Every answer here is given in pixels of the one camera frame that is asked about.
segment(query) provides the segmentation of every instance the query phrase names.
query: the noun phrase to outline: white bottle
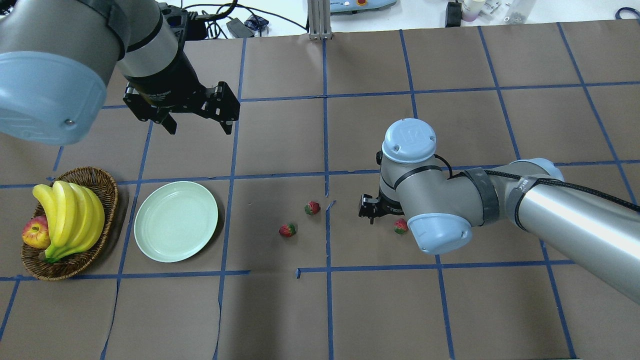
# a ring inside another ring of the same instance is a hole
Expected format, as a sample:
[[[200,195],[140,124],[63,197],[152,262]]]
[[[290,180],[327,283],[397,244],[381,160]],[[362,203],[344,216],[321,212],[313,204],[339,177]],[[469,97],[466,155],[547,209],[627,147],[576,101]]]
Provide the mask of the white bottle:
[[[462,4],[462,20],[471,22],[476,20],[486,0],[465,0]]]

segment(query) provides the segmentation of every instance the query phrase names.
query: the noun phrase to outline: round plate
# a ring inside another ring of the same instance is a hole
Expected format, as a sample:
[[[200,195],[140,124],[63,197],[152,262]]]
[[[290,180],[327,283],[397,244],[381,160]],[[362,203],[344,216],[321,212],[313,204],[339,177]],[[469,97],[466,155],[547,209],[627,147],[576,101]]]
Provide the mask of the round plate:
[[[145,199],[133,224],[144,255],[163,263],[184,260],[209,242],[218,224],[211,192],[191,181],[177,181]]]

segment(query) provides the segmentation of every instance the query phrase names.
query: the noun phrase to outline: blue device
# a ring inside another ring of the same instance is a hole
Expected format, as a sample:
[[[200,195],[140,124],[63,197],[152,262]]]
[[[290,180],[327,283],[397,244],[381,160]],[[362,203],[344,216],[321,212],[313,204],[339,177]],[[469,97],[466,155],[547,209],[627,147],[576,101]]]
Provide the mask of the blue device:
[[[382,10],[394,5],[397,0],[332,0],[331,13],[358,13],[367,10]]]

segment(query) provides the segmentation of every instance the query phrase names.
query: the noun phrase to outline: robotic arm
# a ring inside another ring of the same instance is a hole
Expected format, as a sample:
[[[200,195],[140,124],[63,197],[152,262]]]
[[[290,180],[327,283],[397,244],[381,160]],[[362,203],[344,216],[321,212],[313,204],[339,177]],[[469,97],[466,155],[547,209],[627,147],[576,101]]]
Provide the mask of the robotic arm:
[[[0,20],[0,131],[51,145],[80,141],[117,63],[139,120],[175,134],[170,113],[196,113],[230,134],[240,103],[223,81],[201,85],[183,51],[193,19],[154,0],[19,1]]]
[[[640,207],[565,183],[539,158],[447,179],[435,149],[425,122],[392,124],[377,156],[378,197],[363,194],[359,216],[373,223],[405,215],[420,250],[432,255],[466,245],[474,226],[509,218],[640,304]]]

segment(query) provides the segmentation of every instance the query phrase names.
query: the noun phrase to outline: wicker basket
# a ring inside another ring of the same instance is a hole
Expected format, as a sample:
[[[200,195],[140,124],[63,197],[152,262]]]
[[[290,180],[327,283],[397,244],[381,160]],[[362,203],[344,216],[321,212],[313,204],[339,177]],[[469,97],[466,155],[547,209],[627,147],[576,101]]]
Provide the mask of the wicker basket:
[[[97,258],[109,238],[109,231],[118,205],[118,186],[111,175],[101,168],[75,168],[60,175],[56,180],[82,185],[93,191],[98,195],[104,207],[105,217],[102,234],[91,249],[66,256],[54,264],[40,260],[38,256],[43,250],[30,247],[25,243],[22,244],[20,256],[24,267],[38,279],[48,281],[68,279],[83,271]],[[44,215],[44,210],[42,205],[38,203],[33,217],[40,215]]]

